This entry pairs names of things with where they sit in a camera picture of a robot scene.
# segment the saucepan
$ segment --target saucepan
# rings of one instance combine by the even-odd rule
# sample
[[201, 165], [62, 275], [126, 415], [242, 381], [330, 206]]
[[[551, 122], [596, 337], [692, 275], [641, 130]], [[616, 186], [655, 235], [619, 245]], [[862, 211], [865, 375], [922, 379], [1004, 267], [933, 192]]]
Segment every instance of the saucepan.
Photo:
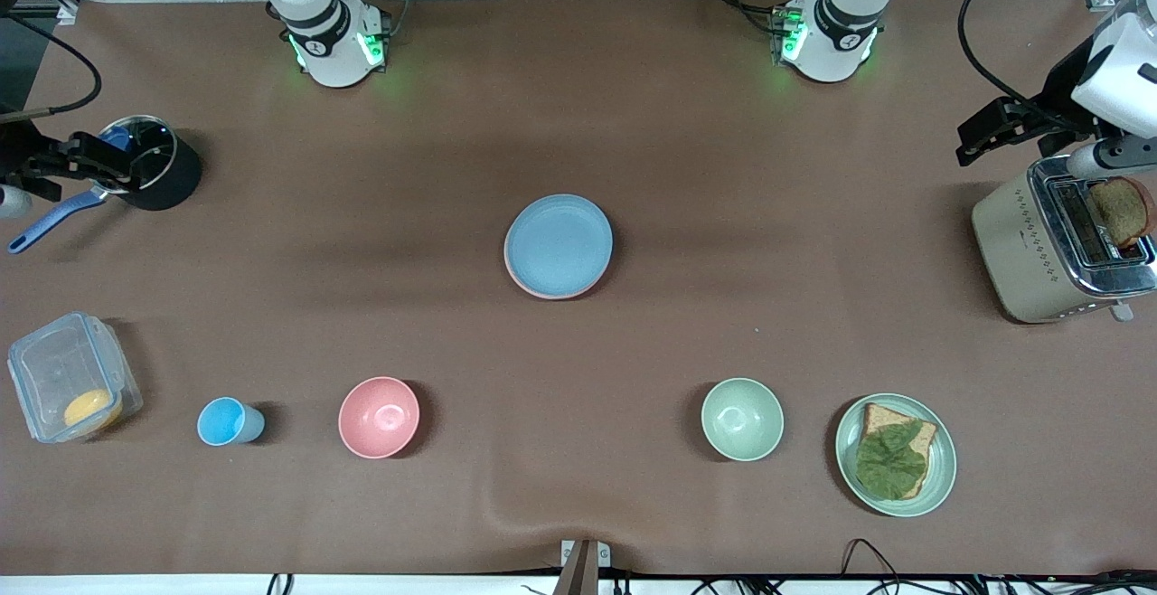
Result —
[[101, 206], [110, 196], [142, 211], [164, 211], [189, 199], [200, 183], [201, 159], [161, 118], [120, 118], [105, 126], [100, 139], [134, 155], [131, 171], [134, 177], [140, 177], [140, 190], [127, 191], [110, 179], [94, 181], [90, 191], [62, 200], [34, 221], [23, 234], [8, 243], [8, 254], [28, 250], [67, 216]]

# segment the green leaf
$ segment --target green leaf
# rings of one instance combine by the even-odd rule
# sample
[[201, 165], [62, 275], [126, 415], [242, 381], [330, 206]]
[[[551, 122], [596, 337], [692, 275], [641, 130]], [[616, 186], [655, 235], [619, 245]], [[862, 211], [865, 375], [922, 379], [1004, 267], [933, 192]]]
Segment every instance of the green leaf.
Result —
[[909, 443], [923, 425], [914, 419], [864, 436], [856, 449], [856, 479], [865, 491], [884, 500], [899, 500], [916, 486], [928, 462]]

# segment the sandwich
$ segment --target sandwich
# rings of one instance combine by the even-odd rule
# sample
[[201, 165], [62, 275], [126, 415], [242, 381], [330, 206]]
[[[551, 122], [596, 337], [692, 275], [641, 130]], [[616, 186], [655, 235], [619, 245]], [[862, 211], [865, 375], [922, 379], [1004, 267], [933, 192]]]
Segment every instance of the sandwich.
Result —
[[911, 500], [928, 477], [936, 425], [869, 403], [856, 449], [856, 479], [883, 500]]
[[1089, 197], [1118, 248], [1135, 245], [1157, 228], [1157, 208], [1148, 188], [1136, 179], [1114, 177], [1089, 188]]

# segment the blue cup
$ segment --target blue cup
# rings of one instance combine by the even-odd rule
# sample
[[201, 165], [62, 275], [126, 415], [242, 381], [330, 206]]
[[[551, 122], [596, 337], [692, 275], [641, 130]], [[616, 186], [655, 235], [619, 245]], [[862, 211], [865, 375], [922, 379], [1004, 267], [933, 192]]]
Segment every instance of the blue cup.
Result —
[[197, 418], [197, 434], [209, 446], [249, 443], [264, 429], [264, 414], [228, 396], [209, 402]]

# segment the lemon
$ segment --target lemon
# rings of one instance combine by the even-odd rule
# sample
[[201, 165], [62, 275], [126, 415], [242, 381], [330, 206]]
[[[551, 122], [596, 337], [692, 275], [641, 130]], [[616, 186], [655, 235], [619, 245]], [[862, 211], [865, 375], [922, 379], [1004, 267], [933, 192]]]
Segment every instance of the lemon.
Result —
[[[76, 424], [91, 417], [91, 414], [100, 412], [100, 410], [104, 410], [110, 403], [112, 403], [112, 395], [109, 394], [108, 390], [94, 389], [86, 391], [84, 394], [75, 397], [73, 402], [68, 404], [68, 407], [65, 407], [65, 425], [75, 426]], [[115, 421], [119, 416], [120, 404], [118, 403], [101, 426]]]

